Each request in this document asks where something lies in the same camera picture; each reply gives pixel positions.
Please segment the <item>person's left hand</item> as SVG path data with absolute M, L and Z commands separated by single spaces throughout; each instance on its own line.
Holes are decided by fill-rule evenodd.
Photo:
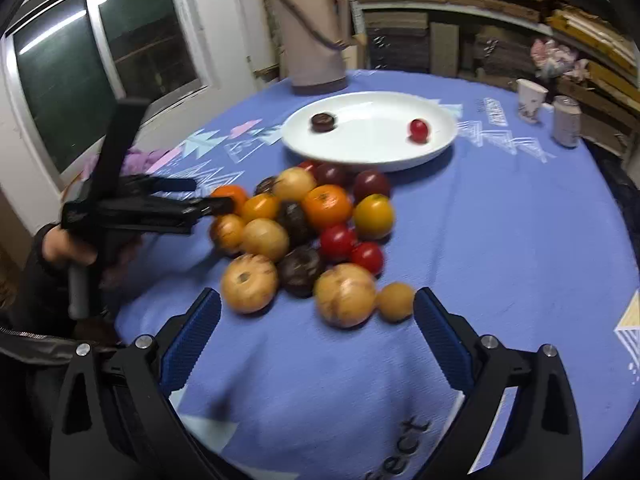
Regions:
M 126 278 L 127 268 L 136 258 L 141 246 L 142 237 L 135 235 L 120 250 L 115 262 L 103 271 L 101 281 L 103 289 L 113 289 Z M 43 237 L 41 251 L 47 262 L 55 266 L 65 266 L 67 263 L 90 266 L 95 264 L 98 258 L 98 253 L 89 245 L 74 240 L 59 226 L 55 226 Z

